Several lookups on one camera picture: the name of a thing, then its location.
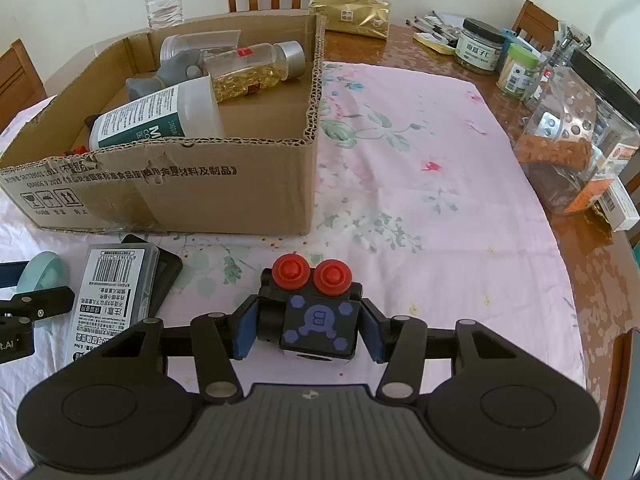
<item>barcode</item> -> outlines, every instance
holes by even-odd
[[[613,203],[611,193],[608,189],[602,194],[602,198],[604,199],[604,205],[607,210],[609,210],[609,212],[613,211],[616,208],[615,204]]]
[[[509,81],[508,81],[508,83],[507,83],[507,88],[508,88],[509,90],[513,90],[513,89],[515,88],[515,86],[516,86],[516,83],[517,83],[517,82],[518,82],[518,78],[517,78],[516,76],[512,75],[512,76],[509,78]]]
[[[129,280],[132,256],[100,256],[92,282],[120,283]]]

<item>tissue pack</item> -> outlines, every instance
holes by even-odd
[[[386,40],[389,4],[377,0],[311,0],[309,13],[326,16],[326,30]]]

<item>gray ribbed panel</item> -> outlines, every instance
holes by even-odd
[[[309,392],[316,395],[309,399]],[[543,477],[586,480],[578,468]],[[435,445],[414,412],[385,406],[364,386],[259,384],[211,406],[174,450],[122,473],[40,466],[25,480],[510,480],[475,470]]]

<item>black lid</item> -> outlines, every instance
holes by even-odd
[[[465,18],[462,26],[466,28],[466,30],[476,33],[478,36],[487,38],[489,41],[493,41],[494,43],[504,43],[503,34],[497,28],[492,27],[485,22],[474,20],[473,18]]]
[[[618,76],[579,48],[571,55],[571,67],[627,121],[640,128],[640,100]]]

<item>green lid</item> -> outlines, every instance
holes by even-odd
[[[534,69],[538,65],[538,58],[536,57],[536,55],[516,43],[511,43],[511,46],[507,51],[507,55],[509,57],[513,57],[513,60],[516,63],[530,70]]]

